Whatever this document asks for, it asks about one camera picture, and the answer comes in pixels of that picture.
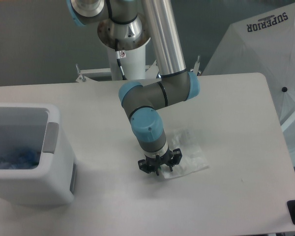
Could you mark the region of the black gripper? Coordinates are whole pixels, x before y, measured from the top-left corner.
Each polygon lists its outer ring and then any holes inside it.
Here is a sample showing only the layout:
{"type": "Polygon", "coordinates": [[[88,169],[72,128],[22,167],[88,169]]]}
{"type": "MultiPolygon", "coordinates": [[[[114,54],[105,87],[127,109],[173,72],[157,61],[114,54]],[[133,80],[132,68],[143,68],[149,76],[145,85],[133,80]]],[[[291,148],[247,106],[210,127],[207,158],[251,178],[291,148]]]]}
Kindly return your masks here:
{"type": "Polygon", "coordinates": [[[138,161],[139,169],[147,174],[156,173],[159,176],[159,167],[161,165],[167,165],[170,171],[173,171],[173,167],[178,165],[182,159],[182,153],[179,148],[173,150],[167,150],[167,152],[162,155],[156,155],[154,158],[146,156],[146,159],[138,161]]]}

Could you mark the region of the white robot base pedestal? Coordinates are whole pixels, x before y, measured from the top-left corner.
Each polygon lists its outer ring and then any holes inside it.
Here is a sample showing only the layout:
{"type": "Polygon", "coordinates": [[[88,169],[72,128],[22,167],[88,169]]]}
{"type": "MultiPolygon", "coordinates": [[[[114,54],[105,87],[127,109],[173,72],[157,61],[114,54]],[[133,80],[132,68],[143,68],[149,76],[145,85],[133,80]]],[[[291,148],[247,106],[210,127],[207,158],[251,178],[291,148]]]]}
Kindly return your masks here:
{"type": "Polygon", "coordinates": [[[127,80],[142,80],[146,78],[147,44],[148,41],[136,49],[122,50],[118,52],[106,46],[113,81],[123,80],[117,59],[120,59],[121,66],[127,80]]]}

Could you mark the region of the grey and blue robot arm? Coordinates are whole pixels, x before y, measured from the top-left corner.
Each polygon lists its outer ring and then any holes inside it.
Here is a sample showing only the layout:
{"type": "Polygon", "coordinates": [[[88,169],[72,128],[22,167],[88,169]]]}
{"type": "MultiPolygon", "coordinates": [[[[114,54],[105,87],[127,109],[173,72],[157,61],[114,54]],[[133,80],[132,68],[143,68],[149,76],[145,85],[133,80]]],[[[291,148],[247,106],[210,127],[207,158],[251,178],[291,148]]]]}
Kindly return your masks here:
{"type": "Polygon", "coordinates": [[[162,165],[172,169],[182,159],[180,149],[170,149],[158,110],[189,100],[200,92],[197,76],[186,69],[169,0],[69,0],[68,10],[79,26],[98,23],[98,36],[113,49],[118,74],[125,84],[118,96],[145,158],[138,162],[145,173],[158,173],[162,165]],[[153,42],[161,80],[147,86],[131,81],[124,57],[147,40],[153,42]]]}

